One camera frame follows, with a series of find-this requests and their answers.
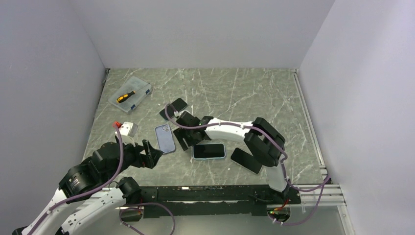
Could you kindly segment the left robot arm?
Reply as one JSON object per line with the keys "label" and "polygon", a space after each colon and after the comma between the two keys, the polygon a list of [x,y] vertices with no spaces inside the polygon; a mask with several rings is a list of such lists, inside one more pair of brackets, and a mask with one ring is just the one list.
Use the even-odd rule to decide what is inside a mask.
{"label": "left robot arm", "polygon": [[80,164],[70,168],[41,214],[15,235],[76,235],[111,209],[133,206],[142,199],[141,188],[132,177],[124,177],[100,199],[78,210],[93,194],[109,185],[130,166],[153,169],[163,152],[148,140],[137,143],[107,142]]}

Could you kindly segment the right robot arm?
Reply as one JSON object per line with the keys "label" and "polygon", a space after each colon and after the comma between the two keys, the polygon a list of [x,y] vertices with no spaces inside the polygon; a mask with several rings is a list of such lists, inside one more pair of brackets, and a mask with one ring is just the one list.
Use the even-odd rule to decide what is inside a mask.
{"label": "right robot arm", "polygon": [[254,174],[264,169],[272,201],[282,203],[288,198],[289,178],[281,165],[285,138],[266,119],[257,117],[248,122],[220,120],[212,116],[199,119],[183,111],[173,124],[177,126],[173,133],[183,150],[212,140],[245,144],[248,152],[236,148],[231,160]]}

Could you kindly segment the yellow black screwdriver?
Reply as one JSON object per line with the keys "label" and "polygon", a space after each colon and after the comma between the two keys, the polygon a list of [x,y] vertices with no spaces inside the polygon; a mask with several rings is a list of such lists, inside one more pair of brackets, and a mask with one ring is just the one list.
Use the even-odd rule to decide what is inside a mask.
{"label": "yellow black screwdriver", "polygon": [[131,96],[135,95],[136,92],[135,91],[131,91],[129,93],[123,94],[121,96],[119,96],[116,101],[117,103],[123,103],[125,102],[127,99],[129,99]]}

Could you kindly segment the clear plastic organizer box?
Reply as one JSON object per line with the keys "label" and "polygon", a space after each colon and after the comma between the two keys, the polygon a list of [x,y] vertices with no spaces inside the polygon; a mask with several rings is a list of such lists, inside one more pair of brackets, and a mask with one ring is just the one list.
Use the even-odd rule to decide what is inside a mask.
{"label": "clear plastic organizer box", "polygon": [[151,93],[152,85],[138,77],[129,78],[108,102],[129,114]]}

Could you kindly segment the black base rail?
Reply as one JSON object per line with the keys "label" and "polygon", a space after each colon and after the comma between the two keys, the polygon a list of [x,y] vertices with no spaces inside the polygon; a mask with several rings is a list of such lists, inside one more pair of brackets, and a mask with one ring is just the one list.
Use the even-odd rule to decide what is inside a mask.
{"label": "black base rail", "polygon": [[297,190],[277,192],[268,185],[141,186],[127,205],[144,203],[144,218],[186,215],[250,214],[266,216],[273,207],[301,204]]}

